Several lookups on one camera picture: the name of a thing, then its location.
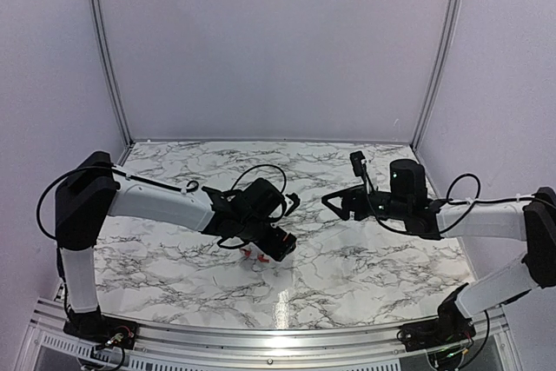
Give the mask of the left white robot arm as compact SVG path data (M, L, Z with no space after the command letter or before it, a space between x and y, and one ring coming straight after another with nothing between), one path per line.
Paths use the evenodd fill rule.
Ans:
M220 191L195 181L180 188L115 165L96 151L56 187L55 238L75 324L92 341L109 334L97 312L94 247L107 217L135 217L184 227L223 241L253 243L281 262L296 247L294 235L277 226L298 205L272 183L257 178L245 189Z

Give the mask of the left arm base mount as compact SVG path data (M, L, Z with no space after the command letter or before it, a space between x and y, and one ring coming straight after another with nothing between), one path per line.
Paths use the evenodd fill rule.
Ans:
M66 309L67 320L63 332L76 338L91 341L97 349L119 347L132 349L135 346L138 323L104 315L100 308L93 312L76 313Z

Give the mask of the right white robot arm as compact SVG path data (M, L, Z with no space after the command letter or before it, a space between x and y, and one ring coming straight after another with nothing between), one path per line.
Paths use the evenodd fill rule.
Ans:
M482 200L432 199L422 165L398 159L389 166L390 188L378 190L360 153L352 167L361 184L322 197L322 203L346 221L373 217L382 228L388 220L403 223L400 234L440 241L456 237L512 239L526 243L526 252L504 268L473 284L465 284L438 307L430 335L450 342L464 320L498 304L512 302L536 288L555 285L555 192L542 187L531 195Z

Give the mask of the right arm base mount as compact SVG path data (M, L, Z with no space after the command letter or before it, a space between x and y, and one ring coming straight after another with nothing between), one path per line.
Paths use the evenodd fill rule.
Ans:
M437 308L437 317L410 322L400 326L396 337L407 352L436 348L449 343L470 340L476 336L471 318L466 318L456 307L457 296L467 287L455 289Z

